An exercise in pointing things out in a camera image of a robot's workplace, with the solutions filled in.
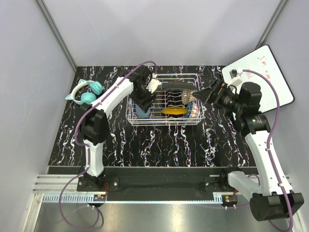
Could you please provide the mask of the white wire dish rack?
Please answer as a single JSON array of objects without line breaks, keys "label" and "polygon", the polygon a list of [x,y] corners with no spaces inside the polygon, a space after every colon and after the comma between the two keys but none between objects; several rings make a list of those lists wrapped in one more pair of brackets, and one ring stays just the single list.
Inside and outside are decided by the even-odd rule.
[{"label": "white wire dish rack", "polygon": [[[156,76],[162,84],[167,82],[189,82],[194,84],[200,90],[199,79],[196,73],[164,73]],[[140,118],[136,115],[135,103],[132,99],[127,99],[126,119],[132,126],[187,126],[197,125],[203,118],[203,106],[200,101],[194,101],[199,107],[199,117],[196,119],[185,118],[184,115],[166,115],[161,113],[162,109],[167,107],[183,107],[188,105],[182,103],[183,89],[162,89],[162,85],[154,92],[156,99],[149,107],[151,114],[149,117]]]}]

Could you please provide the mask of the light blue cup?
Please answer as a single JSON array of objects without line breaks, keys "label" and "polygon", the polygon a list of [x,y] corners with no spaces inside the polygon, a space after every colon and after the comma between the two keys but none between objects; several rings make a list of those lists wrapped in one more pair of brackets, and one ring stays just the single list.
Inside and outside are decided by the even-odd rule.
[{"label": "light blue cup", "polygon": [[137,117],[146,118],[149,117],[151,114],[150,108],[148,108],[146,112],[144,112],[137,104],[135,105],[135,108]]}]

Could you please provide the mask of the blue triangle patterned bowl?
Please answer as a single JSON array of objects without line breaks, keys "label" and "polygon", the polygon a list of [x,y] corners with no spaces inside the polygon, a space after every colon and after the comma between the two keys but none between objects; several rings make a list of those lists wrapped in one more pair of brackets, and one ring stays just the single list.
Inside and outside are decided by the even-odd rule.
[{"label": "blue triangle patterned bowl", "polygon": [[195,102],[190,102],[187,106],[188,112],[184,115],[188,119],[196,119],[199,117],[199,107]]}]

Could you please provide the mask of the yellow patterned plate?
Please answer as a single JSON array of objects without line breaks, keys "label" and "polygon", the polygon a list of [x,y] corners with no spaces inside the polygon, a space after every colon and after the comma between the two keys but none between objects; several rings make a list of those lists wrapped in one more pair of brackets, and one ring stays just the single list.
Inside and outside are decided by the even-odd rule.
[{"label": "yellow patterned plate", "polygon": [[184,115],[188,113],[188,110],[183,107],[167,107],[165,109],[161,110],[161,113],[166,114],[166,115]]}]

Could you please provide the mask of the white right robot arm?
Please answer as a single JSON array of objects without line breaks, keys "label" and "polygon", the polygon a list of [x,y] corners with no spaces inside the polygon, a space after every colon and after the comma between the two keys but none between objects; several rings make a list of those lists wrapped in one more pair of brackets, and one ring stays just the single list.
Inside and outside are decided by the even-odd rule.
[{"label": "white right robot arm", "polygon": [[287,181],[271,139],[267,117],[259,110],[262,98],[258,84],[245,82],[239,93],[222,80],[194,92],[193,96],[204,104],[226,109],[235,114],[234,128],[244,137],[258,170],[260,183],[255,183],[243,171],[224,172],[219,179],[223,191],[236,189],[250,204],[257,221],[292,218],[304,204],[301,193],[295,193]]}]

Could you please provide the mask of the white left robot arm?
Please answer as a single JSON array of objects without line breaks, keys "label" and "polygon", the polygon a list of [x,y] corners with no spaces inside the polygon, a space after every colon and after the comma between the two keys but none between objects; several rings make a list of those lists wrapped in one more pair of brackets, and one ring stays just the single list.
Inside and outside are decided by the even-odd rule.
[{"label": "white left robot arm", "polygon": [[87,184],[93,191],[104,187],[104,165],[102,147],[110,134],[108,118],[113,109],[129,96],[140,110],[149,115],[150,106],[156,99],[155,91],[161,84],[157,79],[157,67],[151,71],[146,63],[141,63],[132,70],[124,70],[114,84],[92,103],[83,103],[84,111],[79,119],[74,135],[80,135],[86,152],[84,171],[78,174],[83,177],[82,184]]}]

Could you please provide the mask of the black floral square plate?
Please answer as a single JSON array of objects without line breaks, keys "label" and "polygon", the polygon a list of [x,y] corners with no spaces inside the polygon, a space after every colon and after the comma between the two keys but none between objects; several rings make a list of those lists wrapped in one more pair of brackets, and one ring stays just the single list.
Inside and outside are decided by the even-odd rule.
[{"label": "black floral square plate", "polygon": [[167,82],[162,84],[162,89],[193,89],[197,87],[189,82]]}]

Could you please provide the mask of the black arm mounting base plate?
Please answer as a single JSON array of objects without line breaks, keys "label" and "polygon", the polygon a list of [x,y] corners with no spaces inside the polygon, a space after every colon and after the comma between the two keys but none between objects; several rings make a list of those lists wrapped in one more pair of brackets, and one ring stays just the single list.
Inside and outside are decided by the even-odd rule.
[{"label": "black arm mounting base plate", "polygon": [[236,168],[218,167],[106,167],[104,186],[94,189],[82,184],[78,191],[107,191],[114,202],[198,202],[214,200],[213,193],[235,189],[227,182],[227,173]]}]

